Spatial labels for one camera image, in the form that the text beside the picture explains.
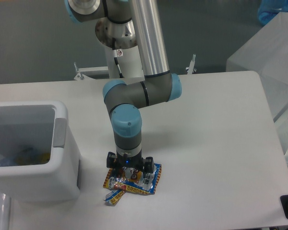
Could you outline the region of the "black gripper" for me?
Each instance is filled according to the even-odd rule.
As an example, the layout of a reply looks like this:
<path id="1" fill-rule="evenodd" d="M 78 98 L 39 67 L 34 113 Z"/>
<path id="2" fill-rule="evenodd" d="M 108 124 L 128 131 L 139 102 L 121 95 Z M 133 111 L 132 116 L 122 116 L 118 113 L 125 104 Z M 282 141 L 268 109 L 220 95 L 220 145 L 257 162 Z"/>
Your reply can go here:
<path id="1" fill-rule="evenodd" d="M 118 172 L 120 168 L 135 168 L 144 173 L 153 173 L 155 168 L 154 158 L 146 157 L 142 158 L 142 154 L 138 153 L 133 157 L 123 157 L 119 154 L 108 152 L 106 159 L 106 166 L 109 169 L 113 169 Z"/>

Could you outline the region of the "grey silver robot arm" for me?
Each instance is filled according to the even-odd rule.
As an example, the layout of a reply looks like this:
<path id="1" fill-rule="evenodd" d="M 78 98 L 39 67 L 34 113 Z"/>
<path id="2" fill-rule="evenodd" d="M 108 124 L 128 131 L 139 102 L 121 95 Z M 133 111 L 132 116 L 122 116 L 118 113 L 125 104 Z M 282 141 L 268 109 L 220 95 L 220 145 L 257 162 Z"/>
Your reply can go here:
<path id="1" fill-rule="evenodd" d="M 103 98 L 111 121 L 116 152 L 109 152 L 107 167 L 136 168 L 152 173 L 154 160 L 142 157 L 140 108 L 181 96 L 178 75 L 171 73 L 164 45 L 157 2 L 154 0 L 67 0 L 69 17 L 77 23 L 105 18 L 114 24 L 133 23 L 144 80 L 126 84 L 111 80 Z"/>

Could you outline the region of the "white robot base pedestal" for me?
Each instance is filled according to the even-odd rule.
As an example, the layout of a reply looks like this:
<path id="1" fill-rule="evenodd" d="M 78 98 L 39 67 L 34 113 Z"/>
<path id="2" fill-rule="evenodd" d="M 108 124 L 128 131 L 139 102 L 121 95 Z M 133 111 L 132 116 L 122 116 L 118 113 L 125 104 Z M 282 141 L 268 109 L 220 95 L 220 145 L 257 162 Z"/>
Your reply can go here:
<path id="1" fill-rule="evenodd" d="M 143 67 L 138 46 L 128 49 L 115 49 L 102 45 L 105 49 L 109 77 L 117 79 L 143 77 Z"/>

